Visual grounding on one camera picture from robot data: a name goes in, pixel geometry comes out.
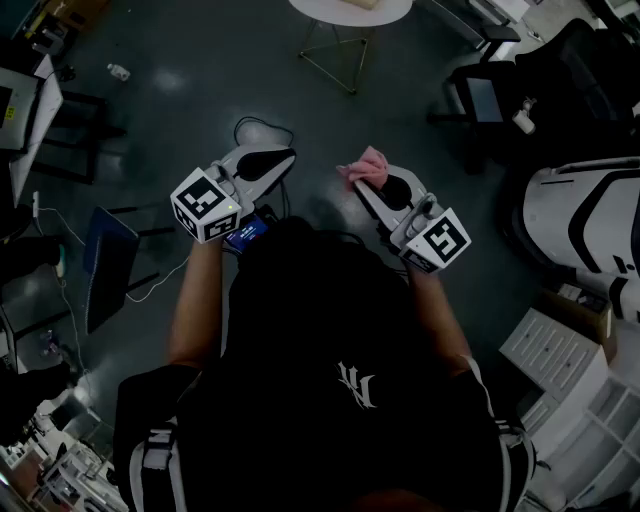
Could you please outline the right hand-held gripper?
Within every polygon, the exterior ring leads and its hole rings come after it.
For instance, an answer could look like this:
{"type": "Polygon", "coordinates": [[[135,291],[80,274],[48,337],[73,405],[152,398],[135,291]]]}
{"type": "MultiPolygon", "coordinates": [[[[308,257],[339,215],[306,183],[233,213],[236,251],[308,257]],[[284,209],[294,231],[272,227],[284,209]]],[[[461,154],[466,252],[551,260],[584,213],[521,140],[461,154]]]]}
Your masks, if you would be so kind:
{"type": "Polygon", "coordinates": [[[471,244],[453,209],[444,209],[434,194],[426,195],[424,184],[408,169],[390,165],[381,189],[366,180],[356,180],[353,188],[378,220],[378,231],[391,233],[399,257],[425,274],[447,268],[471,244]],[[419,201],[410,212],[409,201],[419,201]]]}

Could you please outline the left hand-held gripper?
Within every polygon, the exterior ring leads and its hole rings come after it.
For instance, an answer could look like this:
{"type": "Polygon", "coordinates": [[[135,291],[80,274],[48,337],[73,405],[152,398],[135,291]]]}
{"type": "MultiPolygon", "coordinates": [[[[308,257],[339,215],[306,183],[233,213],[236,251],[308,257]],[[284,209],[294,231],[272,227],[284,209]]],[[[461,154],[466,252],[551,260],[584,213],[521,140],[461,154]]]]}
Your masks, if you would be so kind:
{"type": "Polygon", "coordinates": [[[200,244],[236,231],[254,203],[293,167],[295,156],[289,146],[247,144],[221,163],[197,167],[170,195],[175,218],[200,244]]]}

